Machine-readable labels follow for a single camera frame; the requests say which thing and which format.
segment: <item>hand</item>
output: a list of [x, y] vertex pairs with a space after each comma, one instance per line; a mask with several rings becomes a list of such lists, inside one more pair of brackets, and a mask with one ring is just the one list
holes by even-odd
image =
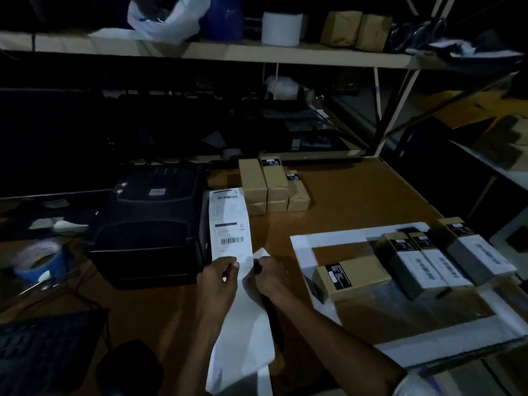
[[239, 268], [234, 257], [221, 257], [206, 266], [196, 277], [196, 321], [218, 334], [237, 292]]
[[259, 264], [262, 266], [262, 271], [255, 275], [257, 289], [274, 301], [275, 297], [288, 291], [288, 273], [273, 257], [262, 257], [259, 259]]

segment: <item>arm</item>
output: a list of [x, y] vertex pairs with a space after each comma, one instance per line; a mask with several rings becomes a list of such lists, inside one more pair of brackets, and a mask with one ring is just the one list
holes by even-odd
[[194, 335], [178, 376], [175, 396], [205, 394], [211, 352], [237, 292], [238, 269], [234, 257], [221, 257], [206, 266], [196, 278]]
[[388, 396], [405, 370], [373, 346], [347, 332], [296, 298], [287, 287], [287, 273], [273, 257], [260, 261], [259, 291], [268, 296], [299, 330], [322, 364], [348, 395]]

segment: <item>black label printer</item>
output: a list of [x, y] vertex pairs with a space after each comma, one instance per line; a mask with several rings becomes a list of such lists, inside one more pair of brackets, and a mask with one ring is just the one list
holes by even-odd
[[89, 257], [117, 289], [194, 283], [211, 261], [208, 195], [190, 163], [124, 175], [85, 234]]

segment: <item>wooden desk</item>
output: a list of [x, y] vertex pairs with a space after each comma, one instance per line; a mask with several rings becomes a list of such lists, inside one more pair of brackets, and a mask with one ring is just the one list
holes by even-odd
[[[356, 164], [296, 167], [312, 198], [307, 212], [275, 213], [250, 218], [253, 249], [260, 247], [283, 260], [293, 291], [310, 303], [300, 273], [291, 235], [340, 231], [407, 222], [430, 222], [440, 217], [416, 191], [377, 158]], [[238, 170], [214, 171], [214, 188], [240, 185]], [[160, 395], [168, 395], [192, 331], [195, 286], [117, 291], [96, 273], [79, 289], [84, 296], [110, 308], [109, 325], [114, 346], [141, 339], [162, 362], [165, 375]], [[71, 296], [25, 311], [22, 318], [85, 309]], [[270, 365], [275, 396], [313, 383], [324, 372], [317, 357], [288, 319], [278, 314], [284, 349]], [[78, 394], [96, 394], [94, 366], [105, 353], [99, 347], [91, 370]]]

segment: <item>left hand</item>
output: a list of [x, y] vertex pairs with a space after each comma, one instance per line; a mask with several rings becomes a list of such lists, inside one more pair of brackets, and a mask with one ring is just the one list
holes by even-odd
[[234, 257], [220, 257], [196, 277], [196, 321], [220, 333], [234, 301], [240, 265]]

